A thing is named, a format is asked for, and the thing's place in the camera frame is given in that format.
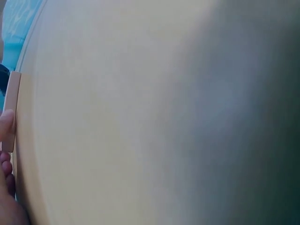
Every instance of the curved edge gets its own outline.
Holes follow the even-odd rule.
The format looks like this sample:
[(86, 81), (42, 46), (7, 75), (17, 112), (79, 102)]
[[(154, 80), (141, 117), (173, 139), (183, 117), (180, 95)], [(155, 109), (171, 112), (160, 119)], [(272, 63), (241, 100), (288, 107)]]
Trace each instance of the curved edge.
[(45, 8), (45, 5), (46, 5), (47, 1), (48, 1), (48, 0), (43, 0), (43, 1), (42, 1), (42, 3), (41, 3), (41, 5), (40, 5), (40, 7), (39, 7), (39, 9), (38, 9), (38, 11), (37, 11), (37, 13), (36, 13), (36, 15), (35, 15), (34, 18), (33, 18), (32, 24), (31, 24), (31, 26), (30, 26), (30, 28), (29, 28), (29, 31), (28, 31), (28, 33), (27, 33), (27, 36), (26, 36), (26, 38), (25, 38), (25, 40), (24, 40), (23, 47), (22, 47), (22, 50), (21, 50), (21, 52), (20, 52), (20, 56), (19, 56), (17, 65), (16, 65), (16, 67), (15, 67), (15, 70), (16, 70), (16, 71), (20, 71), (20, 69), (21, 69), (21, 67), (22, 67), (23, 60), (24, 60), (24, 56), (25, 56), (25, 54), (26, 54), (26, 50), (27, 50), (28, 43), (29, 43), (29, 41), (30, 41), (30, 39), (31, 39), (32, 33), (33, 33), (34, 29), (35, 29), (35, 26), (36, 26), (36, 24), (37, 24), (37, 22), (38, 22), (38, 19), (40, 18), (41, 14), (42, 14), (42, 12), (43, 12), (43, 10), (44, 10), (44, 8)]

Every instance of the skin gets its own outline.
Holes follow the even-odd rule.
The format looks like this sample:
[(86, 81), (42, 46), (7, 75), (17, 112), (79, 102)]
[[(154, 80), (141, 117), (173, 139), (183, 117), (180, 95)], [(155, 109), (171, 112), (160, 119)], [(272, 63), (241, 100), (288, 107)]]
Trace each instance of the skin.
[[(5, 111), (0, 116), (0, 141), (3, 141), (10, 131), (14, 120), (12, 110)], [(0, 152), (0, 224), (29, 225), (27, 214), (15, 200), (15, 179), (12, 175), (10, 155)]]

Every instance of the pool water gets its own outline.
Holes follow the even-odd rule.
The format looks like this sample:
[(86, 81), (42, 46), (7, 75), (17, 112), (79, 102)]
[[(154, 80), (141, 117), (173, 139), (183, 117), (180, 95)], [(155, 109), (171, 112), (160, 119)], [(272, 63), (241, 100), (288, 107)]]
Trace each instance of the pool water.
[[(15, 70), (21, 49), (32, 21), (44, 0), (7, 0), (2, 25), (4, 57), (2, 64), (10, 71)], [(0, 95), (0, 108), (4, 97)]]

